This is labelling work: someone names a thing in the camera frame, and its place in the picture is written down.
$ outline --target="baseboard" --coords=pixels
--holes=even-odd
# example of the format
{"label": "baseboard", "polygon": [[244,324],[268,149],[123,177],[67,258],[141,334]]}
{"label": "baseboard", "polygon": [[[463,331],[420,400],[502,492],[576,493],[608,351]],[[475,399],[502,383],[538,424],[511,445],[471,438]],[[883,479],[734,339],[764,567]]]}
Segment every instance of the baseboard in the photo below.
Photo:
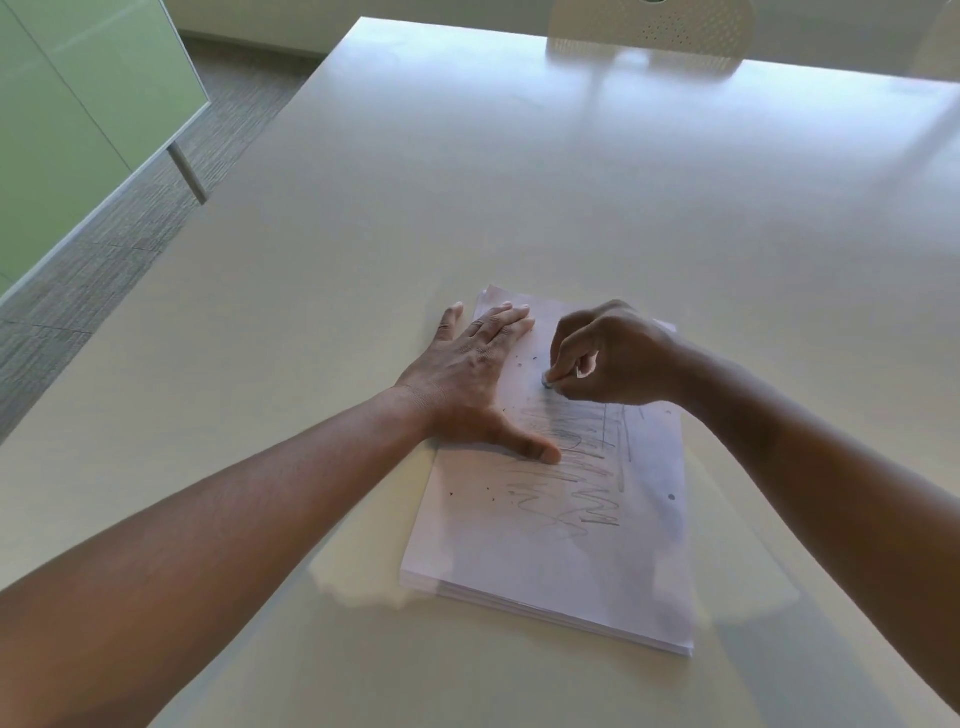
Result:
{"label": "baseboard", "polygon": [[244,40],[242,38],[217,36],[212,33],[198,33],[197,31],[185,31],[178,29],[180,37],[193,40],[211,40],[217,43],[226,43],[227,45],[236,45],[240,48],[252,48],[255,51],[270,51],[272,53],[282,53],[285,56],[298,56],[300,58],[310,59],[312,61],[323,62],[326,59],[326,53],[316,53],[314,51],[304,51],[300,48],[285,48],[281,45],[271,43],[259,43],[255,40]]}
{"label": "baseboard", "polygon": [[163,146],[161,146],[152,155],[150,155],[150,158],[148,158],[145,162],[143,162],[143,164],[137,167],[135,171],[131,172],[130,176],[120,183],[120,186],[118,186],[115,190],[110,192],[99,205],[94,207],[90,211],[90,213],[74,227],[72,231],[68,232],[63,237],[63,239],[59,243],[57,243],[57,245],[55,245],[53,248],[51,248],[47,252],[47,255],[42,257],[33,268],[31,268],[29,271],[23,274],[19,278],[19,280],[17,280],[10,288],[8,288],[7,292],[3,294],[3,296],[0,296],[0,306],[6,303],[10,298],[12,298],[12,296],[17,291],[19,291],[21,288],[23,288],[23,286],[25,286],[32,279],[34,279],[36,277],[36,274],[40,272],[40,270],[43,268],[44,265],[49,263],[57,255],[57,253],[59,253],[71,242],[73,242],[74,238],[76,238],[77,235],[79,235],[83,231],[83,229],[90,224],[90,221],[92,221],[93,218],[95,218],[97,215],[103,212],[103,210],[107,207],[107,205],[109,205],[118,197],[120,197],[120,195],[122,195],[127,190],[127,188],[131,184],[133,184],[133,181],[140,176],[143,170],[149,167],[157,157],[159,157],[164,152],[166,152],[167,147],[169,147],[171,144],[177,141],[180,135],[184,133],[187,129],[189,129],[190,125],[193,124],[198,118],[200,118],[200,115],[209,108],[210,108],[210,102],[207,101],[203,106],[200,107],[200,109],[193,116],[191,116],[187,120],[187,122],[183,126],[180,127],[177,133],[171,136],[170,139],[168,139]]}

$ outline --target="hand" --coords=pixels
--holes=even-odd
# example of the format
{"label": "hand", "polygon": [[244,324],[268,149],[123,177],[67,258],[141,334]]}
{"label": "hand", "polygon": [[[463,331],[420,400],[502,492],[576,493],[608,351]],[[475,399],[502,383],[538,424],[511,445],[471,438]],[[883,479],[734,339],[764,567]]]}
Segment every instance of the hand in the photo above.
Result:
{"label": "hand", "polygon": [[503,363],[534,327],[529,306],[492,308],[453,338],[464,305],[444,313],[426,352],[407,367],[397,387],[409,389],[428,416],[428,432],[444,442],[489,443],[544,463],[560,462],[556,445],[513,425],[493,406]]}
{"label": "hand", "polygon": [[674,400],[682,349],[670,331],[611,301],[560,320],[545,379],[571,400]]}

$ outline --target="forearm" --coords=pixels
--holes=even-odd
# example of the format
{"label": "forearm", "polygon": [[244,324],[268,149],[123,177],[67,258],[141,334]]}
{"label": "forearm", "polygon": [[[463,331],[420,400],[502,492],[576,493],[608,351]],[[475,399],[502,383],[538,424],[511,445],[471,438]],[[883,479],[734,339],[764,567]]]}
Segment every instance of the forearm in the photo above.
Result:
{"label": "forearm", "polygon": [[425,435],[417,402],[390,390],[11,586],[0,594],[0,722],[146,724]]}
{"label": "forearm", "polygon": [[960,709],[960,500],[690,348],[678,404],[736,457],[890,643]]}

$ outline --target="person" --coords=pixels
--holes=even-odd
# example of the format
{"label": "person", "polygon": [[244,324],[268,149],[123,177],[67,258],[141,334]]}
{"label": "person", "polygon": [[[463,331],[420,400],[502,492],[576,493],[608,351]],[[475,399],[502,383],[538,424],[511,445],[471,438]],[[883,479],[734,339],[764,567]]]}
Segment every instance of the person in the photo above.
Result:
{"label": "person", "polygon": [[[562,453],[494,408],[534,325],[450,307],[396,385],[117,523],[0,593],[0,723],[143,726],[418,443]],[[960,500],[740,367],[611,302],[564,318],[546,380],[575,400],[673,401],[732,452],[893,647],[960,709]]]}

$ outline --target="paper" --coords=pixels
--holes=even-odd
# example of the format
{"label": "paper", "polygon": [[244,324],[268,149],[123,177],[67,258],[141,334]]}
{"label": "paper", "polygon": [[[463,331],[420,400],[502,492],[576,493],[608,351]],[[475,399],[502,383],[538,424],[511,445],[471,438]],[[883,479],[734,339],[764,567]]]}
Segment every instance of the paper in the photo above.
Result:
{"label": "paper", "polygon": [[400,568],[406,587],[645,643],[693,650],[680,411],[574,402],[545,389],[570,308],[490,287],[474,318],[529,304],[497,406],[553,439],[557,466],[485,447],[442,447]]}

